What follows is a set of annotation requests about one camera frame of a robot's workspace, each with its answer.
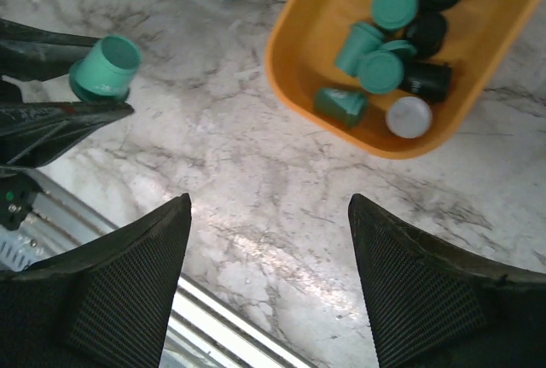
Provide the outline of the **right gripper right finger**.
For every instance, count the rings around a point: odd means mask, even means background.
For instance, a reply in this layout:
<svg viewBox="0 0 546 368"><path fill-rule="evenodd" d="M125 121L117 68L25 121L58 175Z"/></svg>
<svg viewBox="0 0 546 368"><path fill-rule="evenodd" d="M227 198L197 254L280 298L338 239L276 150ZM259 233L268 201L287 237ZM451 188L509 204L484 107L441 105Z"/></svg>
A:
<svg viewBox="0 0 546 368"><path fill-rule="evenodd" d="M380 366L544 366L542 273L459 248L360 194L348 219Z"/></svg>

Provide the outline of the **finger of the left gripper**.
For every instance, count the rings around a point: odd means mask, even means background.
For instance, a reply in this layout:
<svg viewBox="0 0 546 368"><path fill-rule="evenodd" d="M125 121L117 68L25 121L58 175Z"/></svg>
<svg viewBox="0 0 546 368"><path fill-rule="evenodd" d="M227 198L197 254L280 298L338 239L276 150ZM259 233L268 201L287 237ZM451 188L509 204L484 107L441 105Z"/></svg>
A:
<svg viewBox="0 0 546 368"><path fill-rule="evenodd" d="M1 74L19 81L47 81L69 73L99 41L1 20Z"/></svg>
<svg viewBox="0 0 546 368"><path fill-rule="evenodd" d="M116 102L3 103L1 166L46 166L98 129L133 113L131 105Z"/></svg>

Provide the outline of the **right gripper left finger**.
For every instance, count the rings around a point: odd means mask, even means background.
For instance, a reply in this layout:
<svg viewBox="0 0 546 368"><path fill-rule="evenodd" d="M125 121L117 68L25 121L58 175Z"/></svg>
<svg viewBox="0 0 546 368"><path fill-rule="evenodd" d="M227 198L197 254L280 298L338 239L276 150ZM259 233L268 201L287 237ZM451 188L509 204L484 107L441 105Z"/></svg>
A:
<svg viewBox="0 0 546 368"><path fill-rule="evenodd" d="M1 275L4 367L156 367L191 227L188 195Z"/></svg>

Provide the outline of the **green coffee capsule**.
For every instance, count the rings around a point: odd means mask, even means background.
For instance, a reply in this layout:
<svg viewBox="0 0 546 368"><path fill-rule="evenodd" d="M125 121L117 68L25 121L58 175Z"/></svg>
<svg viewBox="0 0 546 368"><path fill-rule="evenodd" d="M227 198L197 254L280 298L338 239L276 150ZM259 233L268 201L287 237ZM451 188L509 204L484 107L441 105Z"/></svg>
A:
<svg viewBox="0 0 546 368"><path fill-rule="evenodd" d="M416 48L407 40L393 40L364 55L357 67L357 79L363 89L385 95L398 88L404 77L404 64L416 55Z"/></svg>
<svg viewBox="0 0 546 368"><path fill-rule="evenodd" d="M379 49L384 40L383 32L372 24L355 22L335 57L334 65L346 75L355 77L362 57Z"/></svg>
<svg viewBox="0 0 546 368"><path fill-rule="evenodd" d="M70 67L69 84L83 102L124 102L141 64L141 52L132 41L110 35Z"/></svg>
<svg viewBox="0 0 546 368"><path fill-rule="evenodd" d="M433 112L419 97L399 98L386 112L386 125L391 133L415 139L425 134L433 123Z"/></svg>
<svg viewBox="0 0 546 368"><path fill-rule="evenodd" d="M368 98L358 91L321 88L314 98L314 109L345 127L356 127L368 108Z"/></svg>
<svg viewBox="0 0 546 368"><path fill-rule="evenodd" d="M418 11L418 0L372 0L371 14L374 23L389 32L407 26Z"/></svg>

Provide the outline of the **orange storage basket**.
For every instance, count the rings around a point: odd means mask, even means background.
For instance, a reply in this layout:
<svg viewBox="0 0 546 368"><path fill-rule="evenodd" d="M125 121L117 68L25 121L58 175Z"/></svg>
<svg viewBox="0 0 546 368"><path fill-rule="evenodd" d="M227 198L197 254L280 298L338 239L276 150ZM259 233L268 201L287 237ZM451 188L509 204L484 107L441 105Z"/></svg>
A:
<svg viewBox="0 0 546 368"><path fill-rule="evenodd" d="M288 0L265 53L277 96L372 155L436 149L541 0Z"/></svg>

